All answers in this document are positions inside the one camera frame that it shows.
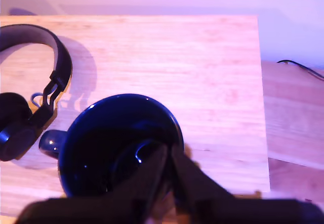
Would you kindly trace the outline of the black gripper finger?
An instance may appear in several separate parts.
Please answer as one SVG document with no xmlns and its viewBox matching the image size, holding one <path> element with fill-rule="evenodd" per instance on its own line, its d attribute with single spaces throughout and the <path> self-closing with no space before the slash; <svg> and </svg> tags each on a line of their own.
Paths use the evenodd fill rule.
<svg viewBox="0 0 324 224">
<path fill-rule="evenodd" d="M 141 147 L 144 149 L 127 150 L 117 161 L 110 195 L 110 213 L 115 217 L 148 217 L 163 185 L 167 146 Z"/>
<path fill-rule="evenodd" d="M 235 200 L 233 194 L 203 173 L 175 145 L 171 148 L 171 171 L 176 198 L 190 209 L 202 209 Z"/>
</svg>

